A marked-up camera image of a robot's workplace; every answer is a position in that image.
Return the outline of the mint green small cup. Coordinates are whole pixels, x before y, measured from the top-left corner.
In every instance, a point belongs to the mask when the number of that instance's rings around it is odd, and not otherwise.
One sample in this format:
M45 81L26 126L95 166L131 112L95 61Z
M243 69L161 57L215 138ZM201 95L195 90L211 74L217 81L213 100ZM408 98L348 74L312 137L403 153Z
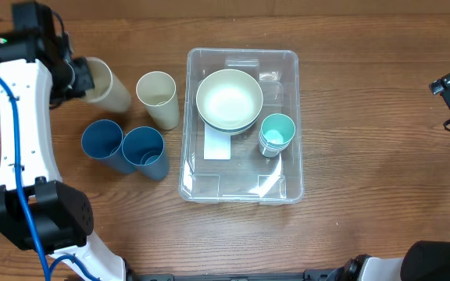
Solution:
M295 136L293 119L282 113L268 115L261 124L259 139L272 147L286 147Z

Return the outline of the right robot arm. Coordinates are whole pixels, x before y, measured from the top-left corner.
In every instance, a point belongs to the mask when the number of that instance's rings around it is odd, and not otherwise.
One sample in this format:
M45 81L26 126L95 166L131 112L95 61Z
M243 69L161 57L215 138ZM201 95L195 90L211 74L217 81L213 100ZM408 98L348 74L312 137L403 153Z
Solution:
M431 92L443 97L450 110L450 73L430 84ZM443 123L450 132L450 119ZM361 254L335 269L328 280L450 280L450 241L421 240L410 247L405 257L382 259Z

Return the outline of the tall dark blue cup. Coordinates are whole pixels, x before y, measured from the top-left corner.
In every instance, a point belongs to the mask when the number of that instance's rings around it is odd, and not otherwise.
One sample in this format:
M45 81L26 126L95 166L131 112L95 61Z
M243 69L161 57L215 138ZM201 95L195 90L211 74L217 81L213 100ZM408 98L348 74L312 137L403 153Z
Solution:
M89 158L119 173L131 174L136 169L123 155L123 140L124 132L119 124L110 119L100 119L85 129L81 137L81 147Z

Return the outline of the tall beige cup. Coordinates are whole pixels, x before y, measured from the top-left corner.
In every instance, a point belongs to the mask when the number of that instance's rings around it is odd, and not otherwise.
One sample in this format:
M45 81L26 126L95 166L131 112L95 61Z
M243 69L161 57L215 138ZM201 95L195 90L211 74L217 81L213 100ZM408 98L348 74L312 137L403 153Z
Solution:
M146 73L137 82L136 94L155 124L163 130L172 130L180 122L177 85L168 73Z
M131 105L131 94L109 66L99 58L87 57L94 88L85 91L82 101L110 112L126 112Z

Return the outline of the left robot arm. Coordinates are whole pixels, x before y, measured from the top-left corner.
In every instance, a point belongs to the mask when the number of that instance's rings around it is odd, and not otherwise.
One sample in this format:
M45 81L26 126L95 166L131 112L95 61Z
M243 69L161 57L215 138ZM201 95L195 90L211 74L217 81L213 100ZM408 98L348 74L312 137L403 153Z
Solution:
M44 278L68 265L86 280L129 280L127 263L94 230L88 197L66 185L52 148L50 111L95 85L74 57L59 15L35 1L12 5L0 34L0 233L35 251Z

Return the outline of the light blue small cup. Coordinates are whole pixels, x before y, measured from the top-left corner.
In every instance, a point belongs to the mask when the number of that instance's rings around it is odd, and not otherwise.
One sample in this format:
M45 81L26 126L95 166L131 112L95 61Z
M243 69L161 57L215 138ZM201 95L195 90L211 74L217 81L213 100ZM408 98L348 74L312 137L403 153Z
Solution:
M273 144L270 143L267 139L263 138L262 136L259 136L259 150L261 152L264 151L283 151L290 143L287 142L285 144Z

